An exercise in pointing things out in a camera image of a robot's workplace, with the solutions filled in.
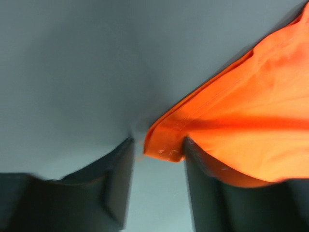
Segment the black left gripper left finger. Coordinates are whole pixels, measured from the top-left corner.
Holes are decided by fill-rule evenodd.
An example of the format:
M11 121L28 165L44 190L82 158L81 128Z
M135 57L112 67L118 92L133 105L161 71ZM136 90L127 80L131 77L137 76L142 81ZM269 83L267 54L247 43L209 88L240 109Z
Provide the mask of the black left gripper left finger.
M119 232L125 228L134 140L63 177L0 175L3 232Z

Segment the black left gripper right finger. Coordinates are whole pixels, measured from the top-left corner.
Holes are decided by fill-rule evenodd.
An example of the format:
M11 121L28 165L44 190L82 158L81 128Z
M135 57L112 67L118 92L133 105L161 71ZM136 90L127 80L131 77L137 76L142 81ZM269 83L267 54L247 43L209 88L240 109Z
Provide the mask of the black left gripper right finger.
M306 232L309 181L265 182L183 141L191 214L197 232Z

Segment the orange t shirt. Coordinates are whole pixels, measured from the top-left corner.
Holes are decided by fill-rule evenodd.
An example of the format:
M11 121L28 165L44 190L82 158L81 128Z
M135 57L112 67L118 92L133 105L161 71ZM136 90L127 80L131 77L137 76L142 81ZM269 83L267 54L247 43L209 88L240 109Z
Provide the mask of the orange t shirt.
M185 137L230 185L308 178L308 7L160 117L147 132L143 152L182 161Z

